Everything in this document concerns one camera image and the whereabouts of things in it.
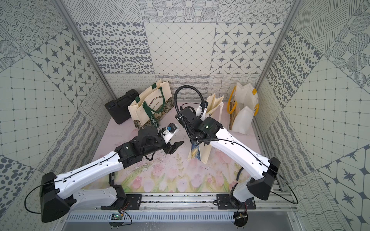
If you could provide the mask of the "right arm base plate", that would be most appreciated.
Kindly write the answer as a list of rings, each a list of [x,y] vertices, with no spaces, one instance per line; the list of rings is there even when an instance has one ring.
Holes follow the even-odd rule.
[[[232,195],[226,193],[217,194],[213,204],[217,206],[219,210],[256,209],[256,204],[253,197],[242,203],[235,199]]]

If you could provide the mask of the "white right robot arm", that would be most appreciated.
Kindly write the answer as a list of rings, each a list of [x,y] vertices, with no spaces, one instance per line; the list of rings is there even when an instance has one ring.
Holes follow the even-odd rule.
[[[217,120],[207,117],[200,119],[190,108],[185,108],[175,116],[186,130],[190,141],[194,144],[209,144],[227,154],[250,175],[250,180],[239,183],[232,190],[231,197],[241,203],[250,198],[266,201],[276,180],[280,161],[266,158],[237,138]]]

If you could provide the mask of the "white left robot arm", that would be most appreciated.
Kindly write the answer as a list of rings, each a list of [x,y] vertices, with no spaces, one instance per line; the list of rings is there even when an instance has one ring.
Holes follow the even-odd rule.
[[[55,221],[71,209],[99,207],[102,210],[119,210],[129,204],[121,185],[111,184],[103,190],[84,191],[83,187],[111,173],[128,168],[146,158],[152,161],[157,151],[173,154],[183,142],[170,143],[177,133],[176,124],[158,130],[148,126],[138,131],[132,140],[116,147],[104,157],[75,170],[42,176],[40,187],[41,221]]]

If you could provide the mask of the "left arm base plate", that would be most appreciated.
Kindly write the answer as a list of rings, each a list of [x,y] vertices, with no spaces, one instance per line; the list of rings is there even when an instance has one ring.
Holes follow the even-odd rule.
[[[142,194],[127,194],[125,196],[117,196],[116,200],[110,206],[101,206],[101,210],[139,210],[142,200]]]

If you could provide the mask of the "starry night canvas tote bag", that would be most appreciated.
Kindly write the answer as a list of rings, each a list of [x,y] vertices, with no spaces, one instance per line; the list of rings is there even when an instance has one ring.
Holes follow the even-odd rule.
[[[207,106],[201,115],[201,123],[195,128],[195,144],[191,145],[188,160],[197,159],[206,164],[211,154],[211,141],[216,139],[216,133],[223,127],[221,124],[223,99],[213,93],[206,99]]]

